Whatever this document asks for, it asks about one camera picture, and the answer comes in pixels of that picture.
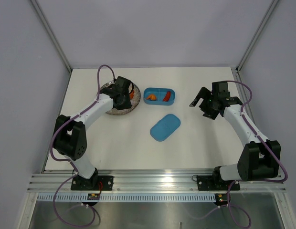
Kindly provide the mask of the orange chicken wing piece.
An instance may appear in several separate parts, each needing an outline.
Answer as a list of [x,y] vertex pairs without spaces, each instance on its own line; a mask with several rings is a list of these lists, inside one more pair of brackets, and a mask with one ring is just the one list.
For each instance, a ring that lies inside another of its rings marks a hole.
[[147,100],[151,100],[151,101],[156,101],[157,98],[154,94],[150,94],[148,97],[147,97]]

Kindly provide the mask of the blue lunch box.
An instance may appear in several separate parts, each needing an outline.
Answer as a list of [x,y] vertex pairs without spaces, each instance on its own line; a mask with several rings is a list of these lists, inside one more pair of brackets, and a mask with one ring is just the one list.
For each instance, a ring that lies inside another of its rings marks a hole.
[[[171,97],[168,102],[163,102],[163,98],[165,97],[167,91],[171,91]],[[150,94],[154,94],[157,98],[156,101],[151,101],[147,100],[147,97]],[[172,105],[175,101],[175,92],[172,89],[169,88],[154,88],[154,87],[149,87],[144,90],[144,102],[148,105],[164,105],[164,106],[169,106]]]

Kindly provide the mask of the red sausage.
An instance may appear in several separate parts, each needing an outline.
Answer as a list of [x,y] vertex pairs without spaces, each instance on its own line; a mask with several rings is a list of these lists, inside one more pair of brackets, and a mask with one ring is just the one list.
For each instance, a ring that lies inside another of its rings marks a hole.
[[163,102],[168,102],[170,100],[171,97],[171,91],[167,91],[165,97],[163,98]]

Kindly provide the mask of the blue lunch box lid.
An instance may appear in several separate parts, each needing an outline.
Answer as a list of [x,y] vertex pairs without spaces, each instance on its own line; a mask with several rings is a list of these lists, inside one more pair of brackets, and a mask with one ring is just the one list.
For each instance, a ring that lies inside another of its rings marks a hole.
[[167,114],[150,129],[150,135],[156,141],[163,142],[180,127],[180,124],[177,116]]

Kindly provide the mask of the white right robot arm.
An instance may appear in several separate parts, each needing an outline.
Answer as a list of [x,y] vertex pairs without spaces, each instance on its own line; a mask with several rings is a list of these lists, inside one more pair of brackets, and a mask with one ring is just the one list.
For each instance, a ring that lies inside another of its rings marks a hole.
[[209,119],[223,117],[239,137],[243,150],[236,164],[215,167],[210,176],[197,176],[199,190],[226,190],[232,181],[265,181],[278,176],[281,146],[271,141],[250,120],[245,103],[231,96],[229,81],[202,87],[190,106],[196,105]]

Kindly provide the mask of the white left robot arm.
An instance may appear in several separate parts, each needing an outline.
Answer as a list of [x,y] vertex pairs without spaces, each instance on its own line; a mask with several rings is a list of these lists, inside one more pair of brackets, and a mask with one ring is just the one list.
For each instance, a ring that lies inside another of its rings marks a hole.
[[60,115],[56,119],[50,143],[50,154],[54,150],[63,155],[63,161],[74,168],[72,190],[98,190],[103,187],[111,190],[111,176],[98,176],[98,170],[85,155],[87,150],[86,132],[103,114],[112,109],[127,111],[131,109],[130,95],[134,84],[124,77],[117,77],[113,84],[99,89],[96,98],[83,110],[73,116]]

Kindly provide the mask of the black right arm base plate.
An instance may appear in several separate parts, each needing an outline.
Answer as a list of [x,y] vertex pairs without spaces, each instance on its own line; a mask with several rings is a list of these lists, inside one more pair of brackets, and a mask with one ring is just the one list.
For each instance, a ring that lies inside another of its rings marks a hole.
[[197,184],[199,191],[227,191],[230,181],[214,181],[212,176],[193,175],[192,181]]

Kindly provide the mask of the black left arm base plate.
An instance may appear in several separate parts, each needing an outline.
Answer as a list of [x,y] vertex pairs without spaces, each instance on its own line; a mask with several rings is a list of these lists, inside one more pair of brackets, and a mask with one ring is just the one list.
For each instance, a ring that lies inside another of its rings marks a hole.
[[111,191],[113,188],[113,176],[93,176],[90,179],[85,179],[81,176],[76,176],[72,180],[71,190],[75,191]]

